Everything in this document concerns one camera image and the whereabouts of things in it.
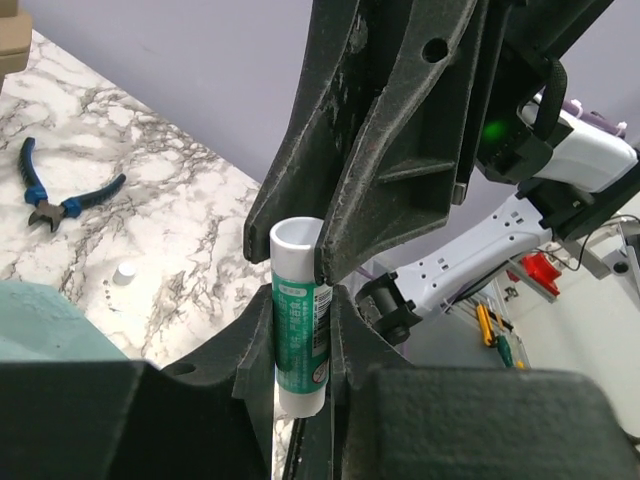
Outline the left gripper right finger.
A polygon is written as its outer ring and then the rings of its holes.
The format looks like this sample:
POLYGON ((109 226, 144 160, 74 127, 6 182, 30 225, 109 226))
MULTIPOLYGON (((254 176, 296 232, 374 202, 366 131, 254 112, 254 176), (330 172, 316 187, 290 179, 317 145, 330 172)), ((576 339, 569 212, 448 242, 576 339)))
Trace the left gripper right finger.
POLYGON ((330 307, 336 479, 635 479, 639 455, 599 387, 570 372, 410 364, 330 307))

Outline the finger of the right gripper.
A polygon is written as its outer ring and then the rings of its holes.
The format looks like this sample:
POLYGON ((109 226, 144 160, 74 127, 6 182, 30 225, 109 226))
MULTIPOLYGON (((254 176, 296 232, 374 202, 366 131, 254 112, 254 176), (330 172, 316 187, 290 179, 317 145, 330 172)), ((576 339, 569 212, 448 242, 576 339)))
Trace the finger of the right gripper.
POLYGON ((289 124, 244 225, 243 253, 267 260, 269 231, 324 218, 360 127, 404 37, 408 1, 316 1, 289 124))

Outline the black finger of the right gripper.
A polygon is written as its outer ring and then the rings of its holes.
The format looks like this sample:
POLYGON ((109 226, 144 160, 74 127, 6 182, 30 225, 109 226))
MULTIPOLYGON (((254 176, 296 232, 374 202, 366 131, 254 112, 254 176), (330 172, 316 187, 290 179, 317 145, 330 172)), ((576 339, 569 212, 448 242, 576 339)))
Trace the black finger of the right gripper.
POLYGON ((479 2, 414 1, 394 55, 387 44, 373 45, 373 98, 317 241, 317 278, 329 284, 442 226, 477 147, 479 2))

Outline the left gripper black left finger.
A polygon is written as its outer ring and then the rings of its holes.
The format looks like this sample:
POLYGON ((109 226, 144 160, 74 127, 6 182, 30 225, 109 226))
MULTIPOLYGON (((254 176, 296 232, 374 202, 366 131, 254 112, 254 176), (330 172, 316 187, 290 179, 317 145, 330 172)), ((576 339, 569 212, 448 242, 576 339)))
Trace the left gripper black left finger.
POLYGON ((1 366, 5 479, 267 479, 270 289, 164 367, 72 358, 1 366))

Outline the green white glue stick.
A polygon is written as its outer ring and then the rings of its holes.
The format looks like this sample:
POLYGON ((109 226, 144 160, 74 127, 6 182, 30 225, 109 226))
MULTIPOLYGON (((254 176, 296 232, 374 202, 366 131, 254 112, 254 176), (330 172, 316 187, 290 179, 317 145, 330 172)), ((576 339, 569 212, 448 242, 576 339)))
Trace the green white glue stick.
POLYGON ((320 412, 329 376, 333 292, 314 274, 322 225, 317 218, 291 217, 269 234, 278 396, 281 408, 294 418, 320 412))

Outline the white glue cap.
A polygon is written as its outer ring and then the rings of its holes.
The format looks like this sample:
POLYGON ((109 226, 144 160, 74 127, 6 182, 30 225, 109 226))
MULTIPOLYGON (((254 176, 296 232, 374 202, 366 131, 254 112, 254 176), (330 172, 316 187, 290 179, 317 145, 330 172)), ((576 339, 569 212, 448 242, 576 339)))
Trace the white glue cap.
POLYGON ((118 286, 129 285, 136 277, 135 266, 128 262, 120 263, 113 274, 113 282, 118 286))

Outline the teal envelope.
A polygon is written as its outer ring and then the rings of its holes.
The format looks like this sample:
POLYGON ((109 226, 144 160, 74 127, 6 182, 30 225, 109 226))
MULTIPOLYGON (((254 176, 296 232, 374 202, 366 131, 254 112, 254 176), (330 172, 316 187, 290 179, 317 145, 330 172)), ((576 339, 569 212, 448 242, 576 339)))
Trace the teal envelope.
POLYGON ((57 289, 1 283, 1 361, 118 361, 126 355, 57 289))

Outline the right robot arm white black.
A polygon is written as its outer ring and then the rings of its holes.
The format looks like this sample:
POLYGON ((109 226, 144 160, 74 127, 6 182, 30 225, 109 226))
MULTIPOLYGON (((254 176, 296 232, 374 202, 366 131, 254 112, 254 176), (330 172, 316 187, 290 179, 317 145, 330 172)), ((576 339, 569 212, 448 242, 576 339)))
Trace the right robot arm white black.
POLYGON ((566 99, 562 56, 604 1, 316 1, 287 131, 244 226, 321 222, 318 280, 442 227, 479 170, 514 193, 356 303, 389 343, 509 260, 591 234, 639 190, 639 152, 566 99))

